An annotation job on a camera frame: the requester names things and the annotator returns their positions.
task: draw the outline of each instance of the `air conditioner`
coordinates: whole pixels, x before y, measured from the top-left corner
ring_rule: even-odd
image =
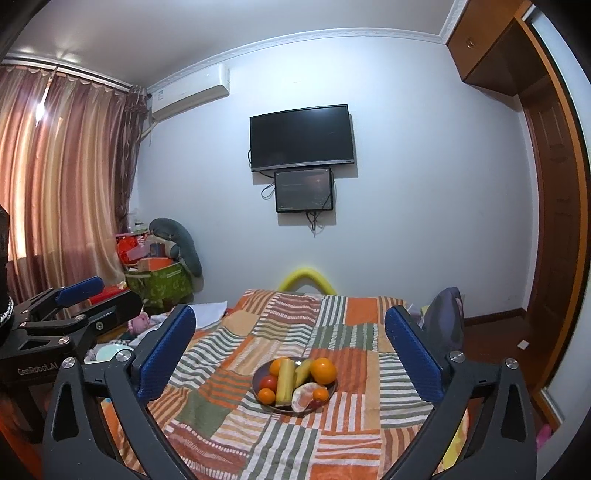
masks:
[[[152,116],[162,121],[230,95],[230,70],[219,63],[187,75],[152,94]]]

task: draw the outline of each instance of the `metal plate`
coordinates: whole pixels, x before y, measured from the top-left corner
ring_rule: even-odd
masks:
[[[300,356],[290,356],[288,358],[291,358],[294,362],[295,362],[295,367],[299,367],[302,362],[304,362],[305,360],[308,360],[306,357],[300,357]],[[255,394],[255,398],[258,401],[258,397],[256,396],[258,394],[259,388],[258,388],[258,384],[261,382],[261,380],[263,379],[263,377],[266,377],[267,375],[269,375],[269,367],[271,366],[271,364],[274,362],[274,360],[271,360],[270,362],[267,362],[266,364],[262,364],[257,371],[255,372],[255,374],[252,376],[252,391]],[[263,407],[268,408],[271,411],[274,411],[275,413],[281,413],[283,415],[292,415],[294,417],[303,417],[304,415],[307,415],[308,413],[311,413],[313,411],[318,411],[323,409],[328,402],[330,401],[330,398],[333,396],[333,394],[336,392],[337,389],[337,385],[338,385],[338,381],[335,380],[334,382],[325,385],[326,389],[329,391],[329,399],[324,402],[324,404],[321,407],[318,407],[316,410],[314,410],[313,408],[307,408],[305,409],[303,412],[301,413],[297,413],[295,411],[293,411],[291,409],[291,406],[285,406],[285,407],[276,407],[275,405],[263,405]]]

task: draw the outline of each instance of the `red box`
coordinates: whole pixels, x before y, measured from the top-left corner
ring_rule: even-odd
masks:
[[[138,260],[138,271],[139,272],[152,272],[154,270],[160,270],[161,268],[168,267],[173,264],[171,258],[166,257],[146,257]]]

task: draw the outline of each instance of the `banana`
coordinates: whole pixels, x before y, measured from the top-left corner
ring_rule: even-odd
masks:
[[[295,387],[299,387],[306,383],[308,377],[310,376],[310,367],[312,365],[313,360],[311,358],[304,360],[302,364],[295,369]]]
[[[289,358],[281,360],[279,367],[279,377],[277,378],[277,393],[275,395],[275,405],[291,405],[291,396],[294,392],[294,380],[296,373],[296,364]]]

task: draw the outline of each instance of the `baseboard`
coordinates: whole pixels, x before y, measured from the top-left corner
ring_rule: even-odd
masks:
[[[543,413],[543,416],[545,417],[544,419],[548,422],[550,428],[552,428],[552,431],[555,432],[558,430],[558,427],[560,427],[562,424],[563,419],[558,408],[549,399],[548,394],[545,392],[545,388],[534,393],[531,396],[531,399],[534,404],[534,408],[537,407],[538,410]]]
[[[478,317],[468,317],[464,319],[464,325],[469,327],[471,325],[480,325],[481,323],[498,322],[499,320],[510,319],[512,317],[525,317],[525,310],[523,308],[519,308],[507,310],[506,312],[480,315]]]

